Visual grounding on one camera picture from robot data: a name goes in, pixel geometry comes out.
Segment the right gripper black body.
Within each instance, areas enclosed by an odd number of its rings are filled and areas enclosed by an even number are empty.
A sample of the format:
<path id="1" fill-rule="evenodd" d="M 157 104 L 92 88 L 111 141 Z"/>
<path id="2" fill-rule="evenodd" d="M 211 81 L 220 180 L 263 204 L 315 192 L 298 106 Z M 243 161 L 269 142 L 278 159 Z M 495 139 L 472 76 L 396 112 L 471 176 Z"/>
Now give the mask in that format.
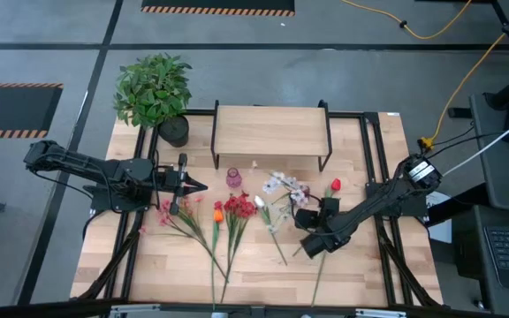
<path id="1" fill-rule="evenodd" d="M 322 198 L 318 211 L 297 210 L 296 227 L 308 233 L 300 244 L 309 258 L 324 251 L 333 253 L 348 242 L 349 218 L 340 213 L 339 203 L 337 198 Z"/>

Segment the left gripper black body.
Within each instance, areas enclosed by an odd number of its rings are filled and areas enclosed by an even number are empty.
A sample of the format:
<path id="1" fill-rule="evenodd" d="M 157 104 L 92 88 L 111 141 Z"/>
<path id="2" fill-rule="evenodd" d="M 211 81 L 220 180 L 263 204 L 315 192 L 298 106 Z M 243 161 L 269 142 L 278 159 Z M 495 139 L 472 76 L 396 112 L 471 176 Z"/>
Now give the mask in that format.
<path id="1" fill-rule="evenodd" d="M 163 171 L 155 173 L 155 177 L 158 177 L 159 180 L 159 185 L 156 186 L 156 190 L 173 194 L 169 208 L 171 215 L 176 215 L 179 212 L 179 204 L 185 196 L 186 168 L 187 155 L 181 153 L 176 170 L 174 170 L 172 166 L 164 166 Z"/>

